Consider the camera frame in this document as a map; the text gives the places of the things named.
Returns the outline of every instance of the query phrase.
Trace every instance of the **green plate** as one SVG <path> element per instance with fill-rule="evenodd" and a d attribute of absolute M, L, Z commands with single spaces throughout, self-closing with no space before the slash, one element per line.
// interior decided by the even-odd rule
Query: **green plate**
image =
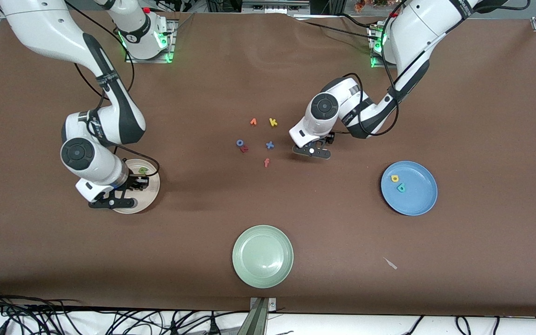
<path fill-rule="evenodd" d="M 233 248 L 234 271 L 245 284 L 272 288 L 293 267 L 293 246 L 280 229 L 259 225 L 244 231 Z"/>

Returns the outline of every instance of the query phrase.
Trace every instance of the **blue plate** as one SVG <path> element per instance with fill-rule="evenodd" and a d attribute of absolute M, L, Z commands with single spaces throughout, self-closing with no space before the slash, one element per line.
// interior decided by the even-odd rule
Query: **blue plate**
<path fill-rule="evenodd" d="M 392 176 L 398 176 L 393 182 Z M 427 213 L 438 199 L 434 176 L 414 161 L 397 161 L 383 172 L 382 194 L 396 212 L 405 215 Z"/>

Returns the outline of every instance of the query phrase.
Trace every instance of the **black circular joint cap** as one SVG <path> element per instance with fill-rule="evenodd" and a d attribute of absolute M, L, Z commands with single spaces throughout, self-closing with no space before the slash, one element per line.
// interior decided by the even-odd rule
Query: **black circular joint cap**
<path fill-rule="evenodd" d="M 311 115 L 318 120 L 328 120 L 338 113 L 338 102 L 330 93 L 317 95 L 311 101 Z"/>
<path fill-rule="evenodd" d="M 77 137 L 68 140 L 61 147 L 61 159 L 74 170 L 84 170 L 94 158 L 94 147 L 87 139 Z"/>

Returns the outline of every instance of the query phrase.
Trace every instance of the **brown tabletop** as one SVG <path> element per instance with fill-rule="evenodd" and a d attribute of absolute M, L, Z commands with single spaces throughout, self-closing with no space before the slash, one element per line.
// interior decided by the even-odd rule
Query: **brown tabletop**
<path fill-rule="evenodd" d="M 106 13 L 91 15 L 113 27 Z M 128 83 L 119 45 L 74 17 Z M 434 51 L 393 131 L 339 135 L 329 161 L 292 154 L 287 131 L 330 80 L 357 72 L 383 97 L 388 79 L 367 51 L 360 37 L 285 15 L 196 14 L 174 63 L 136 64 L 130 93 L 147 132 L 130 147 L 160 161 L 162 185 L 149 210 L 123 215 L 89 209 L 59 159 L 66 115 L 98 97 L 72 63 L 32 53 L 4 21 L 0 291 L 110 307 L 233 310 L 269 296 L 289 312 L 536 315 L 529 21 L 466 21 Z M 436 178 L 438 201 L 422 216 L 394 212 L 381 195 L 383 171 L 403 160 Z M 295 252 L 289 277 L 267 290 L 244 284 L 231 263 L 238 235 L 260 224 L 280 228 Z"/>

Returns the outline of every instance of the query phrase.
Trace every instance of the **white floor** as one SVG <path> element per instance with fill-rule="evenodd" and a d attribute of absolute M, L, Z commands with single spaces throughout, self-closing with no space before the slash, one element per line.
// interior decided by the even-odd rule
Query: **white floor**
<path fill-rule="evenodd" d="M 142 312 L 141 317 L 149 314 Z M 193 321 L 209 312 L 199 312 L 190 316 L 189 321 Z M 173 312 L 162 312 L 162 322 L 167 326 L 170 324 Z M 83 335 L 104 335 L 113 322 L 113 314 L 98 314 L 96 312 L 71 312 L 70 316 L 76 327 Z M 246 314 L 231 314 L 221 316 L 216 319 L 220 329 L 237 328 L 241 326 Z M 0 316 L 0 326 L 7 318 Z M 468 317 L 472 335 L 491 335 L 495 323 L 494 318 Z M 66 335 L 77 335 L 76 330 L 60 316 L 61 324 Z M 268 318 L 268 330 L 266 335 L 282 335 L 290 332 L 291 335 L 403 335 L 407 333 L 417 316 L 391 316 L 391 315 L 321 315 L 321 314 L 271 314 Z M 152 322 L 161 324 L 161 317 L 155 314 Z M 113 334 L 123 334 L 125 329 L 134 324 L 130 320 L 119 326 Z M 34 331 L 37 330 L 34 322 L 26 322 Z M 202 334 L 207 331 L 210 323 L 200 325 L 193 329 L 188 335 Z M 150 335 L 159 334 L 160 328 L 137 327 L 128 332 L 130 335 Z M 21 335 L 20 327 L 9 326 L 7 335 Z M 455 326 L 455 318 L 451 316 L 426 316 L 423 318 L 413 335 L 461 335 Z M 497 329 L 497 335 L 536 335 L 536 318 L 502 318 Z"/>

